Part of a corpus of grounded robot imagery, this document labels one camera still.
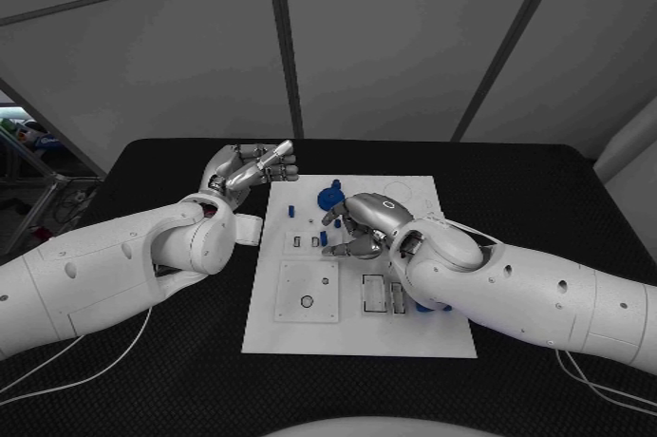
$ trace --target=dark blue piece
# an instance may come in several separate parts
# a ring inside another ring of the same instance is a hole
[[[339,180],[333,181],[330,188],[325,188],[317,195],[317,204],[322,210],[330,211],[332,207],[345,200],[343,185]]]
[[[421,304],[415,303],[415,308],[418,309],[418,312],[434,312],[433,309],[428,309],[425,306],[421,306]]]

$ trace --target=black tablecloth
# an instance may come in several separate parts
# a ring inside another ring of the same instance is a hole
[[[199,188],[219,139],[142,140],[114,166],[84,224],[176,202]],[[590,164],[559,145],[297,141],[303,174],[433,175],[448,218],[509,244],[657,283],[657,268]],[[240,212],[264,217],[268,186]],[[471,323],[479,359],[241,354],[260,249],[153,309],[133,352],[95,381],[0,408],[2,433],[258,436],[332,417],[386,415],[502,435],[656,435],[657,418],[603,401],[554,351]],[[146,314],[87,337],[13,390],[80,380],[117,358]],[[68,342],[2,363],[2,385]],[[580,356],[593,381],[657,399],[657,377]]]

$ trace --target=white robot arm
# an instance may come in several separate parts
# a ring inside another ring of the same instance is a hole
[[[234,213],[250,187],[299,179],[291,143],[229,146],[178,204],[51,239],[0,268],[0,359],[116,325],[219,273],[261,219]]]
[[[479,246],[466,233],[474,230],[435,217],[412,219],[381,195],[348,199],[323,222],[337,216],[366,234],[327,247],[325,255],[368,258],[365,246],[382,251],[386,244],[407,293],[422,306],[450,304],[525,342],[604,356],[657,374],[656,287],[499,241]]]

